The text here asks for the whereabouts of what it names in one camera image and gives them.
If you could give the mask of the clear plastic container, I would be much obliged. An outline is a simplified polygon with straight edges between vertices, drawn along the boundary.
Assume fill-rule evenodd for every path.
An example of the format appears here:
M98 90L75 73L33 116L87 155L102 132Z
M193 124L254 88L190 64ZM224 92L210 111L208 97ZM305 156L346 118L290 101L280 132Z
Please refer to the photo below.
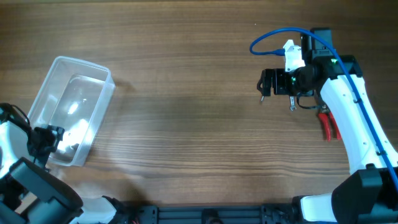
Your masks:
M63 140L49 161L83 166L116 88L110 69L77 58L54 61L28 113L31 126L59 126Z

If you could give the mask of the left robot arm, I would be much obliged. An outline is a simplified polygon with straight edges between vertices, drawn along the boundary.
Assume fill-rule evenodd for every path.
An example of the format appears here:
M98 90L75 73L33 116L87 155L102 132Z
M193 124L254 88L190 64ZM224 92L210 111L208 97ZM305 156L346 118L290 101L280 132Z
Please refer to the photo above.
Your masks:
M19 107L1 103L1 223L135 223L115 198L81 198L49 172L64 132L32 128Z

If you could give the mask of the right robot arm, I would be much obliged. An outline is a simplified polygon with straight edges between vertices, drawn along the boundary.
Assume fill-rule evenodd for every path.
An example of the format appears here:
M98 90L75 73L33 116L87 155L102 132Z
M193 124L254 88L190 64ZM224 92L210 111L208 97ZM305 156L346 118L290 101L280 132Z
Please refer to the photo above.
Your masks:
M343 141L349 177L332 192L294 197L272 211L288 223L396 223L397 151L371 106L362 70L352 55L340 55L331 30L296 28L300 45L288 40L273 51L284 68L263 70L262 97L287 95L292 110L314 97L325 136Z

